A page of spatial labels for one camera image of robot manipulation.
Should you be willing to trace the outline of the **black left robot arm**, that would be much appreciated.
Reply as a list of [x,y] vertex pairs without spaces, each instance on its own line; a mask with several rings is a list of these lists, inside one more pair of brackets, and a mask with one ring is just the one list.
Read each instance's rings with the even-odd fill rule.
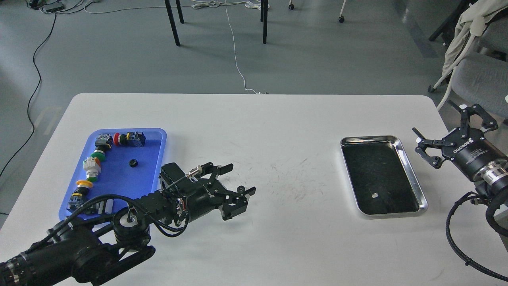
[[233,164],[198,165],[185,173],[176,163],[160,169],[160,189],[138,199],[104,194],[91,199],[48,235],[1,263],[2,286],[53,286],[67,278],[100,286],[150,259],[150,226],[181,235],[190,222],[214,209],[229,220],[246,211],[255,187],[226,189],[218,177]]

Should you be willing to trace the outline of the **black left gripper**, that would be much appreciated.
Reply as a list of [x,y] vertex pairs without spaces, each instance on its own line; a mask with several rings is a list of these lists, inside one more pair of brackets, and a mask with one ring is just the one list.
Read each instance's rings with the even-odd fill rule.
[[256,187],[246,189],[245,193],[227,190],[218,181],[218,176],[233,170],[232,163],[222,166],[212,162],[198,165],[185,173],[176,163],[168,163],[160,169],[160,181],[163,187],[180,199],[189,221],[194,221],[210,211],[221,207],[221,216],[224,221],[244,213],[247,210],[249,198],[256,193]]

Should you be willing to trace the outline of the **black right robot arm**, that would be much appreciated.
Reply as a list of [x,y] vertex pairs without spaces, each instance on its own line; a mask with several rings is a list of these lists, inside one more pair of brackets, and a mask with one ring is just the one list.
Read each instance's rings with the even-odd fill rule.
[[498,234],[507,229],[494,219],[495,212],[507,201],[507,155],[485,138],[485,133],[498,129],[497,121],[479,104],[472,106],[450,103],[461,115],[460,126],[440,140],[425,138],[417,128],[417,152],[435,169],[443,161],[451,161],[469,181],[483,182],[480,197],[488,205],[486,220]]

